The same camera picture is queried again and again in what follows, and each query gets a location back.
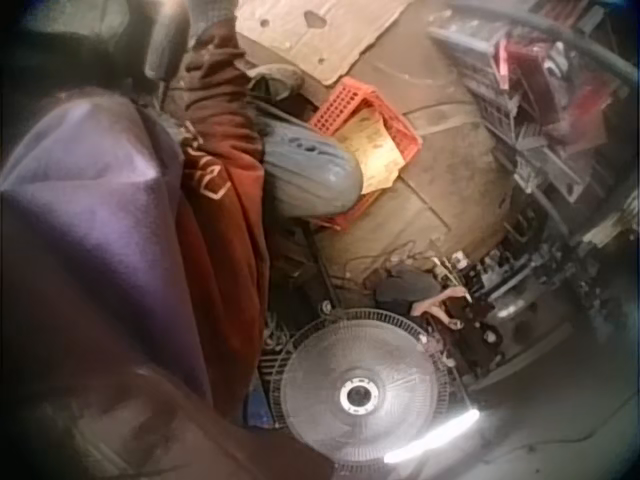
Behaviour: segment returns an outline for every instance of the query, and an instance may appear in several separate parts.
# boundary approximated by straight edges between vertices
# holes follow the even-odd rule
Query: shoe
[[[299,93],[304,85],[302,71],[284,63],[252,68],[247,71],[247,75],[251,78],[251,93],[269,103],[276,103]]]

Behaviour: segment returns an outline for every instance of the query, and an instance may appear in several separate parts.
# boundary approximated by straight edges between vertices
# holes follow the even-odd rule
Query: yellow paper
[[[393,184],[404,159],[375,109],[359,112],[334,137],[360,164],[363,194]]]

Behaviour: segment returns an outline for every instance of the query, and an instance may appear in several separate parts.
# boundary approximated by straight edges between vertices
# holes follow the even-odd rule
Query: fan grille
[[[270,393],[278,422],[348,468],[380,463],[423,434],[446,409],[449,385],[423,330],[389,312],[351,309],[291,339]],[[347,405],[351,398],[359,403]]]

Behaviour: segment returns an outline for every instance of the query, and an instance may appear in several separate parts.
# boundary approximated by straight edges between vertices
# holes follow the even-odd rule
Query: orange plastic crate
[[[375,108],[384,121],[389,136],[408,163],[422,146],[422,139],[413,131],[409,122],[393,110],[371,85],[350,77],[344,77],[333,89],[329,99],[309,121],[320,133],[331,136],[357,112]],[[384,190],[362,195],[349,211],[330,218],[314,219],[314,222],[336,230],[344,230],[371,205]]]

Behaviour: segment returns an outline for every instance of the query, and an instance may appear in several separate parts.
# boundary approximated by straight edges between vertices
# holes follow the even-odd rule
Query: knee
[[[343,213],[362,192],[362,171],[355,158],[332,139],[301,125],[271,122],[264,162],[265,194],[287,217]]]

